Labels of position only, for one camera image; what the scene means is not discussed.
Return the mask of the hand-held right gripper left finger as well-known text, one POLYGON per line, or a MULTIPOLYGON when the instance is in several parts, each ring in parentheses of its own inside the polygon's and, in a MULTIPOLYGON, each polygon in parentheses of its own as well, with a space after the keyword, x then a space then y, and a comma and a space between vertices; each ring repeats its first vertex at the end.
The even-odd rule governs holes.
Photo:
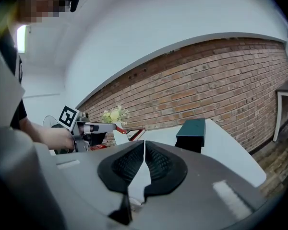
POLYGON ((132 221, 128 187, 138 173, 144 161, 144 142, 126 144, 126 148, 103 159, 97 168, 97 174, 108 190, 122 193, 119 209, 109 217, 123 225, 132 221))

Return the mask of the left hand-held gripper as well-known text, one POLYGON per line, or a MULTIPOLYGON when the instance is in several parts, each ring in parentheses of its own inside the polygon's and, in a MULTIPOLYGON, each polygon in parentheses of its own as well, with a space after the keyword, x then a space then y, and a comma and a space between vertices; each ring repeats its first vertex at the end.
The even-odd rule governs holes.
POLYGON ((77 121, 80 111, 65 106, 58 118, 58 122, 70 131, 74 140, 74 149, 76 152, 88 151, 88 142, 84 140, 85 135, 112 132, 114 130, 121 134, 126 131, 114 123, 91 123, 86 121, 77 121))

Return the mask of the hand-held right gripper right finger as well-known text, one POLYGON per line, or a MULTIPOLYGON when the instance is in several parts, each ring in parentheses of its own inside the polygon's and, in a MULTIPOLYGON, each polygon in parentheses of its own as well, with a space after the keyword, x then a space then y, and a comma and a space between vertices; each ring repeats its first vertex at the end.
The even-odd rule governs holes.
POLYGON ((188 172, 182 158, 152 141, 145 142, 145 163, 151 184, 144 188, 144 196, 170 194, 184 181, 188 172))

